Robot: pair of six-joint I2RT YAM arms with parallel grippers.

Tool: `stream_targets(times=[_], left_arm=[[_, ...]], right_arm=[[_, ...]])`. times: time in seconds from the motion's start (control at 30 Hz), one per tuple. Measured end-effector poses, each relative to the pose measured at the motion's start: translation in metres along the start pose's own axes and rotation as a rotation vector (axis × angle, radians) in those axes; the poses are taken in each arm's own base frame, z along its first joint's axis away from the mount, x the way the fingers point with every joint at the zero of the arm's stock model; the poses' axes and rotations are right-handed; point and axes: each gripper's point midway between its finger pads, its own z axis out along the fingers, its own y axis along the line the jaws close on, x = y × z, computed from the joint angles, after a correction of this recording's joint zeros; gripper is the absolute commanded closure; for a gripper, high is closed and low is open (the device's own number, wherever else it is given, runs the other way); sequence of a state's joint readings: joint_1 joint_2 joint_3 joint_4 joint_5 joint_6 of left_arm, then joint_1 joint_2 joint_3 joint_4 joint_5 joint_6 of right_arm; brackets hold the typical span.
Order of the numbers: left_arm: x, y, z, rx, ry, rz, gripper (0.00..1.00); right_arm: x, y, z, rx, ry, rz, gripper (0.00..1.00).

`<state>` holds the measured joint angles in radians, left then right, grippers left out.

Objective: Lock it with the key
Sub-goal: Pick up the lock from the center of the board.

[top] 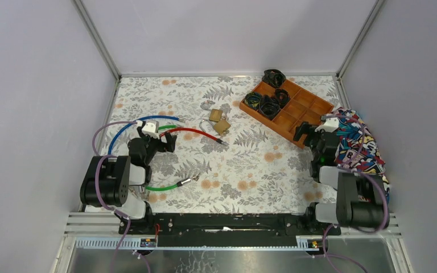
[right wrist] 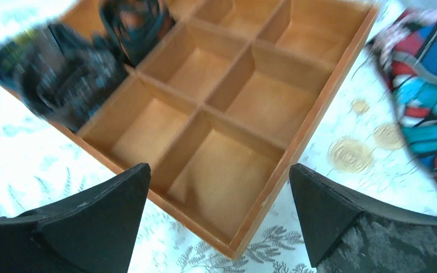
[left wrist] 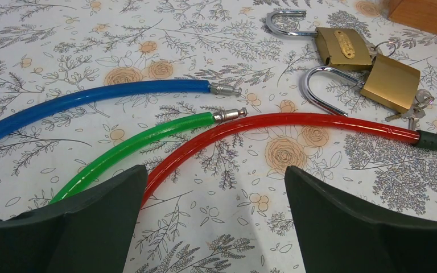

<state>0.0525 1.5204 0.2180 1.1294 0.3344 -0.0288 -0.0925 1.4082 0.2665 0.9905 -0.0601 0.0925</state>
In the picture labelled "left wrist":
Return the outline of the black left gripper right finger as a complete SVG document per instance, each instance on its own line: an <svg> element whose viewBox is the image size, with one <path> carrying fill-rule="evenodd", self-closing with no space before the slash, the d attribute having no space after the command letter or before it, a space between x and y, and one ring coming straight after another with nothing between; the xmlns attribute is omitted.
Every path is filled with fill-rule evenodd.
<svg viewBox="0 0 437 273"><path fill-rule="evenodd" d="M285 186L307 272L437 272L437 221L372 204L296 166Z"/></svg>

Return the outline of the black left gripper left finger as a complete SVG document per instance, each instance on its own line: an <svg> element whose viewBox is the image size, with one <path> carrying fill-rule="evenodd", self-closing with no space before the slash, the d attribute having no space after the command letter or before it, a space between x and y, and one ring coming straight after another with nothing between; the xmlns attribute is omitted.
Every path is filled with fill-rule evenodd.
<svg viewBox="0 0 437 273"><path fill-rule="evenodd" d="M147 171L133 166L74 196L0 220L0 272L122 272Z"/></svg>

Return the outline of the green cable lock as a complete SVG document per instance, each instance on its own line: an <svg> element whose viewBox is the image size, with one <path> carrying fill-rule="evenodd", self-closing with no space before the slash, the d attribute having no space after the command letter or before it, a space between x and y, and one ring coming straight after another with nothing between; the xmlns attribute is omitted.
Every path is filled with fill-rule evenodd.
<svg viewBox="0 0 437 273"><path fill-rule="evenodd" d="M111 148L89 163L63 186L50 201L50 204L82 192L107 169L152 142L182 131L245 117L247 114L248 111L244 107L241 109L220 110L215 113L206 112L165 122L143 131Z"/></svg>

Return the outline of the red cable lock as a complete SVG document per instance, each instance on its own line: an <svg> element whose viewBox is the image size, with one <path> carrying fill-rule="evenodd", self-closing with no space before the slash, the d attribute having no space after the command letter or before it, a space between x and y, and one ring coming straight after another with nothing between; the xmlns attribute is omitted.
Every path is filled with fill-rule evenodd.
<svg viewBox="0 0 437 273"><path fill-rule="evenodd" d="M272 113L254 115L209 129L183 144L166 157L149 174L142 205L144 205L160 184L182 163L202 149L229 135L251 129L272 126L306 125L316 127L333 127L366 133L382 138L408 143L414 147L437 151L437 134L418 130L412 131L391 125L349 118L338 115L319 113Z"/></svg>

